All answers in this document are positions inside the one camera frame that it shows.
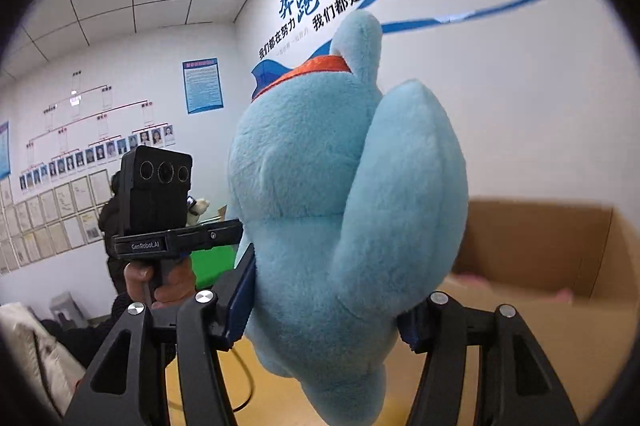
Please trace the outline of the operator left hand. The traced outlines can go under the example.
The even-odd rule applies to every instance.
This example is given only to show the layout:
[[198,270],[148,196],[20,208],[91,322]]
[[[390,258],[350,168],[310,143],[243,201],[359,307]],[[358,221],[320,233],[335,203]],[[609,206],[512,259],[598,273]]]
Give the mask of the operator left hand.
[[182,305],[196,293],[196,276],[192,270],[190,258],[174,263],[172,270],[165,277],[164,284],[157,287],[150,298],[145,296],[145,288],[150,287],[154,276],[153,268],[150,265],[137,261],[130,262],[125,268],[124,276],[127,293],[131,300],[137,302],[151,300],[151,307],[154,309]]

